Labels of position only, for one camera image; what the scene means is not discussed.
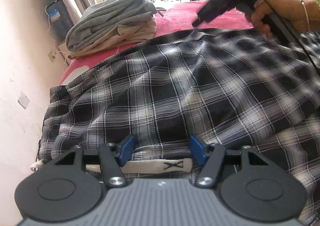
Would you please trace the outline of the person right hand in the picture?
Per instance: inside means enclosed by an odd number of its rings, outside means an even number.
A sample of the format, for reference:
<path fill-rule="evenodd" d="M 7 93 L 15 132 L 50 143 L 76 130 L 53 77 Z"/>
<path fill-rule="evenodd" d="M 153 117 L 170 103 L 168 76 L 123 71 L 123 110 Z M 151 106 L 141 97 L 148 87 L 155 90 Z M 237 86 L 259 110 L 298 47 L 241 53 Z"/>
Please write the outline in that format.
<path fill-rule="evenodd" d="M 273 33 L 268 24 L 264 24 L 262 19 L 276 12 L 283 19 L 289 20 L 297 32 L 300 34 L 309 31 L 308 21 L 302 2 L 299 0 L 267 0 L 260 1 L 255 6 L 252 14 L 246 15 L 246 20 L 250 22 L 261 34 L 271 38 Z"/>

